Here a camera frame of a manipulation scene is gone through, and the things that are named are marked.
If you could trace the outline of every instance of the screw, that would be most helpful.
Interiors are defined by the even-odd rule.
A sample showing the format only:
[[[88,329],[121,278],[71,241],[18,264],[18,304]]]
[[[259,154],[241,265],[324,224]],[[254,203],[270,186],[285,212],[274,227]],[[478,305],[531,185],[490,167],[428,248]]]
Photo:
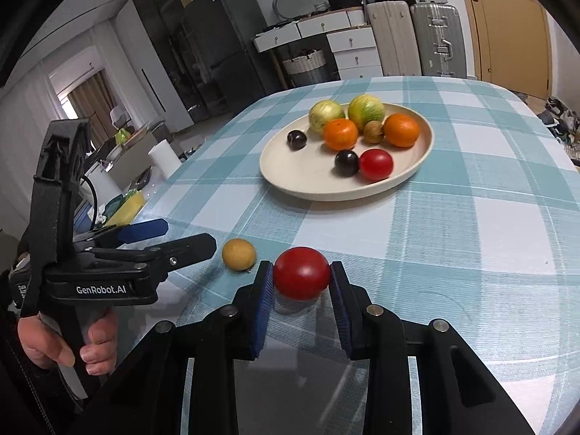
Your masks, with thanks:
[[[161,321],[155,324],[155,331],[158,334],[167,334],[173,327],[173,323],[169,321]]]
[[[449,322],[443,319],[436,319],[433,321],[433,328],[439,332],[446,332],[449,330]]]
[[[383,309],[383,306],[379,306],[378,304],[370,304],[366,307],[366,312],[368,312],[370,315],[378,316],[385,312],[385,310]]]
[[[219,313],[224,317],[233,317],[238,313],[238,308],[233,304],[228,304],[219,310]]]

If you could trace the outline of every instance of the tablecloth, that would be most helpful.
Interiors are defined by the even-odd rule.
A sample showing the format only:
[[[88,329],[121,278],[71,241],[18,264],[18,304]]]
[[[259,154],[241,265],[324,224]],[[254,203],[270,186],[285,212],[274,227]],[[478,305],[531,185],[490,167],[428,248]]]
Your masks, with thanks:
[[[339,203],[293,198],[263,180],[260,152],[281,127],[317,101],[348,103],[364,92],[430,121],[434,149],[416,175]],[[389,77],[257,101],[160,185],[137,219],[165,218],[163,240],[209,232],[218,250],[245,238],[260,260],[299,245],[341,260],[351,282],[400,318],[447,319],[544,435],[580,398],[579,200],[575,167],[511,92],[473,80]],[[253,276],[228,271],[219,252],[171,273],[157,304],[121,310],[125,341],[163,318],[201,319]],[[240,433],[361,433],[366,371],[340,349],[327,292],[305,308],[277,304],[260,359],[236,363]]]

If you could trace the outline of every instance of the silver suitcase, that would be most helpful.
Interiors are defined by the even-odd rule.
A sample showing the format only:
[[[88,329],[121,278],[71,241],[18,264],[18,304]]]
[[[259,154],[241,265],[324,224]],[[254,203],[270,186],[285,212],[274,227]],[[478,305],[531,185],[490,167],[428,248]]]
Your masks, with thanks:
[[[421,75],[408,4],[405,1],[381,1],[366,8],[385,76]]]
[[[411,6],[423,75],[467,78],[459,12],[442,3]]]

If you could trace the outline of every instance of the hand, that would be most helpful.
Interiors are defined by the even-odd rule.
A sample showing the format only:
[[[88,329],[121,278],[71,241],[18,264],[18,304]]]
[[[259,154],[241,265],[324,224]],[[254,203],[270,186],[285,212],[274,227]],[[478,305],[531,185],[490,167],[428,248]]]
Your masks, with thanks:
[[[117,313],[109,308],[103,318],[89,327],[90,343],[80,349],[80,357],[92,375],[106,374],[117,362]],[[40,320],[40,315],[18,321],[18,337],[34,364],[50,368],[54,362],[73,366],[75,356],[63,338]]]

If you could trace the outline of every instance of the white drawer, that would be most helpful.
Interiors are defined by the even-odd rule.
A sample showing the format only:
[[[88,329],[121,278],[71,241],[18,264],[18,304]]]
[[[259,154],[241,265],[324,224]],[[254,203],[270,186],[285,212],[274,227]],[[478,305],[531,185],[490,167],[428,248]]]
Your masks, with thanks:
[[[339,69],[381,65],[381,59],[379,58],[379,52],[376,47],[335,52],[334,59]]]
[[[254,44],[256,45],[258,52],[263,52],[298,39],[300,39],[298,26],[296,23],[290,23],[281,28],[272,29],[254,38]]]
[[[347,9],[346,12],[349,15],[350,26],[352,28],[366,24],[366,21],[364,20],[364,11],[362,8]]]
[[[338,11],[298,21],[298,29],[302,37],[313,36],[323,32],[336,31],[350,27],[346,11]]]
[[[345,68],[339,70],[341,80],[349,80],[351,78],[372,78],[372,77],[382,77],[383,69],[380,65],[374,65],[372,67],[361,67],[361,68]]]
[[[330,49],[333,52],[341,50],[362,49],[364,47],[376,47],[375,34],[372,28],[350,29],[348,31],[327,34]]]

